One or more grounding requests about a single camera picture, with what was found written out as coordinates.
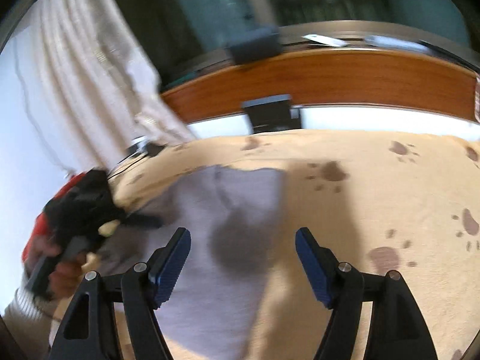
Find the person's left hand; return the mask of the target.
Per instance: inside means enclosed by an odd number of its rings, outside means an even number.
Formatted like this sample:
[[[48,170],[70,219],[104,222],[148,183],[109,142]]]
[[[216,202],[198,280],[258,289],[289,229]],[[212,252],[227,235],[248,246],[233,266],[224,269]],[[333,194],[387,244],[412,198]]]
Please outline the person's left hand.
[[[25,275],[28,277],[26,289],[32,290],[32,274],[42,258],[53,258],[56,261],[55,269],[47,277],[47,298],[59,300],[71,297],[77,290],[82,267],[86,264],[86,253],[80,252],[75,257],[67,259],[57,257],[63,250],[47,235],[33,235],[28,244],[27,258],[24,262]]]

